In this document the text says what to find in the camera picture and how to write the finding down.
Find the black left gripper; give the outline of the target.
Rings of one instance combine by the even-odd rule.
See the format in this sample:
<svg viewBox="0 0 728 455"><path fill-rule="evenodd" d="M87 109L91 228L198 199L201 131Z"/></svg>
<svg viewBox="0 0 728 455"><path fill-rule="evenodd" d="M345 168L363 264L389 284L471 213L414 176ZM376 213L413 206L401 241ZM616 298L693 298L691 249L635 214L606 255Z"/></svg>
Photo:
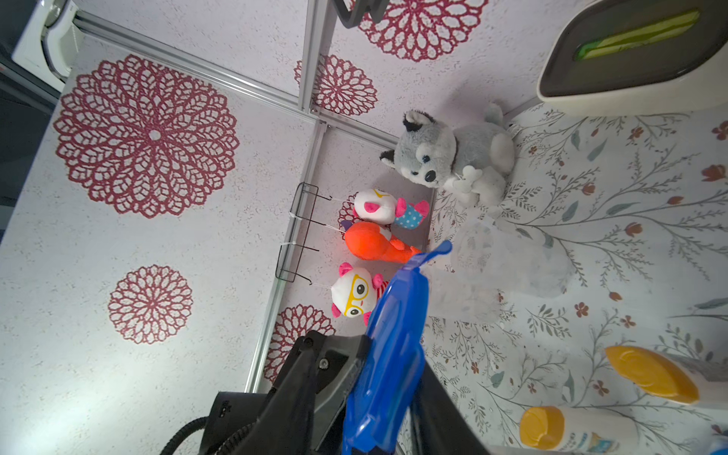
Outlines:
<svg viewBox="0 0 728 455"><path fill-rule="evenodd" d="M201 454L341 454L347 398L371 339L299 337L267 394L220 392Z"/></svg>

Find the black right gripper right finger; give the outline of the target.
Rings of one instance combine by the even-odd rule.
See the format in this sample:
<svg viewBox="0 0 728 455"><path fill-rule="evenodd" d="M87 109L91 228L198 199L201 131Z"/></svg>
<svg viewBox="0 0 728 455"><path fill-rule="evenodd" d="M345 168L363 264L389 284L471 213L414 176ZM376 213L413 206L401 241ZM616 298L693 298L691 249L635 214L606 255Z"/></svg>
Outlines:
<svg viewBox="0 0 728 455"><path fill-rule="evenodd" d="M411 402L411 447L413 454L489 455L428 364Z"/></svg>

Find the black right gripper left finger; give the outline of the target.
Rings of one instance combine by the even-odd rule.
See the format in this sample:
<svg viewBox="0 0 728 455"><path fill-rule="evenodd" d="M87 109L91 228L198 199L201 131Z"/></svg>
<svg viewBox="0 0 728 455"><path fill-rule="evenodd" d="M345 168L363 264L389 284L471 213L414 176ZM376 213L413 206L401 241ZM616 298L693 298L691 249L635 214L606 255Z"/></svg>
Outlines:
<svg viewBox="0 0 728 455"><path fill-rule="evenodd" d="M243 394L233 411L243 427L232 439L234 454L307 454L316 398L317 353L306 340L274 394Z"/></svg>

